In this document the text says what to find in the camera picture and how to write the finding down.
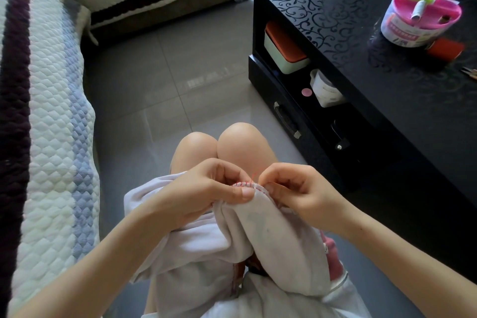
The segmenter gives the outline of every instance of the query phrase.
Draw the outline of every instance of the black tabletop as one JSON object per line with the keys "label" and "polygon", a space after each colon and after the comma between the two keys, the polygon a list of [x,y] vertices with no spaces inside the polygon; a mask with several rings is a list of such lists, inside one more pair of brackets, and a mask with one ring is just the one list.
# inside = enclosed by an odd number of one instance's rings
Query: black tabletop
{"label": "black tabletop", "polygon": [[477,206],[477,0],[444,37],[466,49],[445,68],[423,66],[388,42],[380,24],[391,0],[270,0],[327,59],[327,77],[375,126],[409,142]]}

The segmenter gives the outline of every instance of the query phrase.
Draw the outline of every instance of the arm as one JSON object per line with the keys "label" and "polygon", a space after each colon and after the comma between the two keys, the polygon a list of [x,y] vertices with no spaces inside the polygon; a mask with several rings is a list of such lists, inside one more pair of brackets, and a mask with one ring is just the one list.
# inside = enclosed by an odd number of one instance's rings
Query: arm
{"label": "arm", "polygon": [[276,163],[259,184],[311,226],[353,243],[427,318],[477,317],[477,285],[353,206],[313,167]]}
{"label": "arm", "polygon": [[249,201],[254,189],[229,186],[247,180],[244,171],[228,162],[198,164],[128,214],[14,318],[100,317],[167,233],[197,219],[214,200]]}

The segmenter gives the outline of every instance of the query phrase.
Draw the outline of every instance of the pink fabric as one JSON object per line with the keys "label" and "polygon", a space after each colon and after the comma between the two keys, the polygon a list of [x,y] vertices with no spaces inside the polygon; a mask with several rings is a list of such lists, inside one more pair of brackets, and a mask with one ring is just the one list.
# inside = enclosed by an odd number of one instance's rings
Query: pink fabric
{"label": "pink fabric", "polygon": [[325,234],[323,234],[323,231],[320,231],[320,233],[323,242],[328,248],[326,259],[328,260],[328,268],[330,270],[330,280],[333,281],[343,275],[343,266],[338,259],[338,249],[334,240],[329,237],[326,237]]}

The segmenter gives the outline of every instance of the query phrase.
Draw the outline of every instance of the red lid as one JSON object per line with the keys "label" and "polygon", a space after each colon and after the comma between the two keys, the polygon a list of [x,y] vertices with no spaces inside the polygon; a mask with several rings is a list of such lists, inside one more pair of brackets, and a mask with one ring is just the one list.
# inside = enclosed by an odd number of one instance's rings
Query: red lid
{"label": "red lid", "polygon": [[269,21],[265,27],[265,32],[287,62],[295,63],[307,58],[306,54],[280,28],[276,21]]}

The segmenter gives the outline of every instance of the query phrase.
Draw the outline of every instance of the tiled floor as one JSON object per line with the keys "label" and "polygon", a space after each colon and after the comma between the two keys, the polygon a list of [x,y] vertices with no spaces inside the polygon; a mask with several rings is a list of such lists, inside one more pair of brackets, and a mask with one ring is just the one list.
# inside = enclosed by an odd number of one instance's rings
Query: tiled floor
{"label": "tiled floor", "polygon": [[[122,218],[124,194],[165,175],[178,142],[192,131],[215,138],[234,122],[255,125],[281,161],[305,163],[247,78],[253,1],[229,3],[122,42],[86,64],[97,113],[101,226]],[[349,243],[340,256],[375,318],[421,317],[407,298]],[[128,285],[112,305],[140,317],[148,283]]]}

